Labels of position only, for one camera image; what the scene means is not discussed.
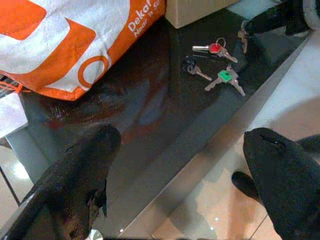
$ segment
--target key ring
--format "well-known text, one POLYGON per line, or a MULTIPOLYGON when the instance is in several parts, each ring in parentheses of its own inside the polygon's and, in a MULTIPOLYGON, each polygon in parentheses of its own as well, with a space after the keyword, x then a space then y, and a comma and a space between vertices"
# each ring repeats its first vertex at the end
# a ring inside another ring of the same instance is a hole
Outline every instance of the key ring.
POLYGON ((219 37, 216 41, 215 41, 215 44, 219 44, 219 40, 223 40, 223 47, 225 48, 226 47, 226 40, 223 38, 223 37, 219 37))

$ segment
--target key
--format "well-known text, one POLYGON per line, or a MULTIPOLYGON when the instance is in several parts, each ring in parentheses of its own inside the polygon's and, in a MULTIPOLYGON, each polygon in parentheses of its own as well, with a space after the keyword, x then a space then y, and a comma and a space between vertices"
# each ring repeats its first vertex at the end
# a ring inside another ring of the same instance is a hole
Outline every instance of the key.
POLYGON ((241 38, 243 53, 247 53, 248 49, 248 36, 243 31, 238 31, 238 37, 241 38))
POLYGON ((223 80, 218 76, 218 78, 216 80, 214 80, 212 83, 210 83, 208 86, 206 86, 204 88, 204 90, 206 90, 208 92, 211 89, 213 89, 217 84, 220 84, 222 82, 223 82, 223 80))
POLYGON ((222 70, 218 73, 218 78, 206 86, 204 89, 206 91, 210 91, 213 89, 217 84, 224 83, 224 84, 231 84, 232 86, 237 89, 237 91, 242 95, 245 96, 245 92, 243 88, 239 85, 237 80, 238 74, 231 68, 231 64, 229 64, 226 70, 222 70))
POLYGON ((234 63, 238 63, 238 60, 235 57, 231 56, 224 46, 221 46, 218 42, 216 42, 207 46, 193 46, 192 50, 195 52, 209 52, 211 54, 219 56, 220 58, 225 57, 234 63))
POLYGON ((231 55, 228 53, 227 49, 225 49, 224 47, 222 47, 222 50, 219 51, 219 52, 217 53, 217 55, 218 55, 219 57, 225 57, 225 58, 229 59, 230 61, 232 61, 232 62, 234 62, 234 63, 236 63, 236 64, 238 63, 238 59, 236 59, 234 56, 231 56, 231 55))
POLYGON ((244 97, 246 96, 243 88, 239 85, 239 82, 237 79, 232 79, 231 81, 229 81, 228 83, 230 83, 232 86, 235 87, 235 89, 238 90, 238 92, 244 97))
POLYGON ((241 38, 243 53, 246 54, 248 50, 248 33, 245 30, 245 25, 248 21, 244 20, 241 24, 241 29, 238 31, 238 37, 241 38))
POLYGON ((200 77, 203 77, 205 79, 207 79, 208 81, 212 81, 212 78, 209 77, 208 75, 204 74, 201 72, 201 69, 200 67, 198 67, 197 65, 195 66, 192 66, 192 65, 189 65, 187 68, 186 68, 187 72, 190 73, 191 75, 199 75, 200 77))

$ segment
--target black object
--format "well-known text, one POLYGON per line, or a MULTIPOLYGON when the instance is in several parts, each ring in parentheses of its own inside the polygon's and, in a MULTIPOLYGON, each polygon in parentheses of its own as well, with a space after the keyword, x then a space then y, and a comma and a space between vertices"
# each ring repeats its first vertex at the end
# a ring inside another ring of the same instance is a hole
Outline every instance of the black object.
POLYGON ((101 207, 106 214, 106 178, 120 143, 119 132, 105 126, 70 146, 33 186, 0 239, 84 240, 101 207))
POLYGON ((255 186, 253 179, 247 174, 236 171, 232 174, 231 177, 233 185, 247 195, 249 198, 260 202, 259 195, 255 186))
POLYGON ((183 71, 185 71, 186 73, 189 73, 189 72, 188 72, 188 67, 190 67, 189 69, 192 70, 192 69, 195 68, 196 64, 197 64, 197 62, 196 62, 196 60, 195 60, 194 57, 192 57, 192 56, 186 56, 186 57, 184 58, 184 60, 182 61, 181 69, 182 69, 183 71))
MULTIPOLYGON (((245 26, 244 30, 249 36, 264 33, 272 29, 286 26, 286 34, 294 35, 310 29, 306 23, 304 2, 306 0, 288 0, 271 7, 254 17, 245 26)), ((315 0, 314 8, 319 12, 319 0, 315 0)))
POLYGON ((256 190, 284 240, 319 239, 314 236, 320 232, 320 166, 309 153, 312 141, 320 146, 320 135, 298 142, 267 128, 244 135, 244 156, 256 190))

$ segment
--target cardboard box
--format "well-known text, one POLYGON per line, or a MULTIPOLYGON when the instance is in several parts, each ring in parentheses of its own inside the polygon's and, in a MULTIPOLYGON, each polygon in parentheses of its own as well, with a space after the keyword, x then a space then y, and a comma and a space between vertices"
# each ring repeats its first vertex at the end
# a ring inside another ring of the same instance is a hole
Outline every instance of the cardboard box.
POLYGON ((193 23, 238 0, 167 0, 166 19, 176 28, 193 23))

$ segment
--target tile floor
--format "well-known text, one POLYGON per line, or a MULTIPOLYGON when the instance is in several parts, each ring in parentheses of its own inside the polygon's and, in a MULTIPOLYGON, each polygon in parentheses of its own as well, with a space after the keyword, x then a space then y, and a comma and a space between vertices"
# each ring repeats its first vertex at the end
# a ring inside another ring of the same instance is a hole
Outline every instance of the tile floor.
MULTIPOLYGON (((269 127, 293 140, 320 133, 319 53, 320 33, 314 32, 249 130, 269 127)), ((243 137, 154 231, 152 237, 281 239, 264 207, 232 185, 231 175, 235 170, 249 173, 242 145, 243 137)))
POLYGON ((13 150, 0 146, 0 229, 18 208, 17 201, 21 202, 33 186, 24 166, 19 162, 13 150), (15 200, 5 178, 10 183, 15 200))

